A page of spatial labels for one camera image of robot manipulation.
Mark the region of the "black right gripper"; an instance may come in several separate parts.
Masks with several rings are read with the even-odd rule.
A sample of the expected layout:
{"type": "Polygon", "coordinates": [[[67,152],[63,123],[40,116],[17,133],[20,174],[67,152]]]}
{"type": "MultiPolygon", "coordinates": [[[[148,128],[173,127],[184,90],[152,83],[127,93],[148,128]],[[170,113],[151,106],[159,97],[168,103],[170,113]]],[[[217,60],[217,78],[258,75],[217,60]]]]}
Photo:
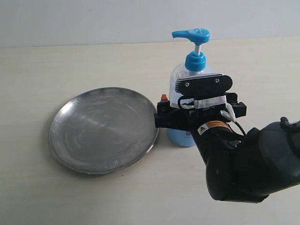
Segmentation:
{"type": "Polygon", "coordinates": [[[213,120],[235,123],[247,114],[247,106],[238,101],[238,95],[234,92],[202,99],[182,96],[178,104],[178,108],[172,108],[167,95],[162,94],[157,103],[157,112],[154,113],[157,128],[192,131],[213,120]]]}

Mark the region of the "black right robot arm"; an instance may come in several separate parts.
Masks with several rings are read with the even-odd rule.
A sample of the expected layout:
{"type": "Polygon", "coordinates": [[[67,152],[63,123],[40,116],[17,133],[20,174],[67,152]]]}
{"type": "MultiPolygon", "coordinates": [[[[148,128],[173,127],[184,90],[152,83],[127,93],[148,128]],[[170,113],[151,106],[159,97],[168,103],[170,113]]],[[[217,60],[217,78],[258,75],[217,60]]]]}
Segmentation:
{"type": "Polygon", "coordinates": [[[162,95],[154,115],[158,128],[188,131],[206,166],[206,184],[217,201],[260,203],[300,183],[300,124],[286,117],[237,134],[223,105],[172,108],[162,95]]]}

